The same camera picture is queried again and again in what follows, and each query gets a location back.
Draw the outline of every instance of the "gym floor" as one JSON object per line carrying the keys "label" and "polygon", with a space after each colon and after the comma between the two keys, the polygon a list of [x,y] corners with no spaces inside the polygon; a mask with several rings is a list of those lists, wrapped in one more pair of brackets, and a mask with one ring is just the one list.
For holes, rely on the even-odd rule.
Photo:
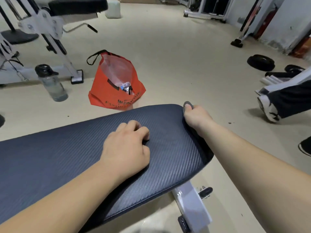
{"label": "gym floor", "polygon": [[[17,83],[0,89],[0,114],[6,118],[0,140],[117,113],[90,105],[87,96],[99,60],[89,66],[86,59],[106,49],[131,60],[146,87],[146,93],[134,108],[182,105],[187,100],[200,104],[219,124],[311,174],[311,157],[297,148],[300,141],[311,136],[311,113],[289,117],[277,125],[268,123],[254,92],[263,86],[259,80],[265,73],[246,61],[254,54],[266,55],[275,60],[275,71],[283,71],[287,64],[302,67],[309,64],[253,39],[247,39],[242,49],[235,48],[230,42],[239,35],[237,28],[212,20],[184,18],[184,9],[184,6],[122,4],[122,19],[106,19],[102,13],[98,19],[87,21],[98,34],[87,27],[65,34],[61,41],[74,66],[84,70],[85,82],[79,85],[63,82],[69,98],[60,103],[54,102],[38,83]],[[13,14],[5,11],[17,25]],[[0,27],[8,29],[3,19]],[[56,55],[45,49],[42,38],[17,49],[27,67],[61,64]],[[209,226],[211,233],[264,232],[216,158],[192,179],[192,184],[198,189],[214,188],[211,197],[204,200],[213,219]],[[179,215],[173,196],[166,194],[92,232],[181,233]]]}

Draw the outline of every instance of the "person's left hand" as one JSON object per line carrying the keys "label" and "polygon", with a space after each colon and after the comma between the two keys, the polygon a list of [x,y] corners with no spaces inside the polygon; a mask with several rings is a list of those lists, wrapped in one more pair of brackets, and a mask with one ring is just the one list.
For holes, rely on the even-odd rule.
{"label": "person's left hand", "polygon": [[121,123],[105,140],[100,162],[112,167],[121,181],[126,180],[149,164],[150,150],[143,140],[149,140],[148,128],[135,120]]}

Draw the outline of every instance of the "bench cushion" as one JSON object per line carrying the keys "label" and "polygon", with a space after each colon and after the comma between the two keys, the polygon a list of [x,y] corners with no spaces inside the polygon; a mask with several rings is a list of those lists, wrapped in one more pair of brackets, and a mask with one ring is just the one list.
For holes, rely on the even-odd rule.
{"label": "bench cushion", "polygon": [[83,15],[105,11],[107,0],[53,0],[49,2],[51,15]]}
{"label": "bench cushion", "polygon": [[97,162],[108,134],[130,120],[150,129],[150,141],[146,143],[150,164],[111,192],[82,232],[171,191],[196,175],[213,157],[204,140],[192,135],[182,107],[172,104],[146,106],[1,141],[0,223]]}

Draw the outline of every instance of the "white sneaker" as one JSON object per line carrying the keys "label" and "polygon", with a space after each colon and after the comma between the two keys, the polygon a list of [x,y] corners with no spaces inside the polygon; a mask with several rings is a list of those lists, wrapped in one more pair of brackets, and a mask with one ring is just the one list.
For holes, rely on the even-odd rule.
{"label": "white sneaker", "polygon": [[270,102],[266,95],[257,98],[260,109],[265,113],[269,121],[278,123],[281,117],[278,115],[278,111],[275,106]]}

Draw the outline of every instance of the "person's right hand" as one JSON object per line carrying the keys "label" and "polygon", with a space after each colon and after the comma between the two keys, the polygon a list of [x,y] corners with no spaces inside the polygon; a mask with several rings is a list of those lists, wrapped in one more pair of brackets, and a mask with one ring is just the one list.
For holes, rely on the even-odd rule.
{"label": "person's right hand", "polygon": [[191,105],[185,104],[185,113],[184,117],[187,124],[194,128],[196,132],[201,136],[201,127],[204,123],[208,121],[213,121],[213,118],[210,114],[199,105],[194,105],[194,109],[191,108]]}
{"label": "person's right hand", "polygon": [[100,162],[111,168],[118,181],[125,181],[149,164],[150,150],[143,140],[149,140],[148,128],[135,120],[121,123],[105,140]]}

